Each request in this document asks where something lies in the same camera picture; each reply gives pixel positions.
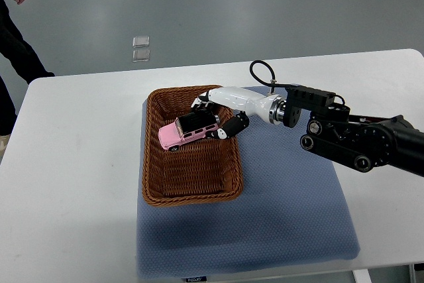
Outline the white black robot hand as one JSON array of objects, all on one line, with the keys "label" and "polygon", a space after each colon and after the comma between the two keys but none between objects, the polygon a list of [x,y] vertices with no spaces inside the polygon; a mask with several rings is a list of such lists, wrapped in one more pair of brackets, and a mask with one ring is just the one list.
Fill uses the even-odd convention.
[{"label": "white black robot hand", "polygon": [[251,115],[277,125],[282,121],[286,108],[285,100],[278,94],[262,95],[239,87],[219,87],[198,95],[191,104],[195,111],[209,105],[222,105],[239,111],[216,131],[206,134],[208,139],[229,139],[236,136],[249,125]]}]

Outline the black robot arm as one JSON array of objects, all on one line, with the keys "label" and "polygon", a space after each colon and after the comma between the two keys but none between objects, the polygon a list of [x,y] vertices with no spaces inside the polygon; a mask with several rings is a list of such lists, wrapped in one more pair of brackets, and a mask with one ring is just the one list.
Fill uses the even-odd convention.
[{"label": "black robot arm", "polygon": [[273,103],[270,119],[292,128],[301,111],[308,110],[302,149],[363,173],[390,165],[423,175],[423,133],[402,115],[352,115],[333,92],[301,85],[289,85],[286,91],[285,98]]}]

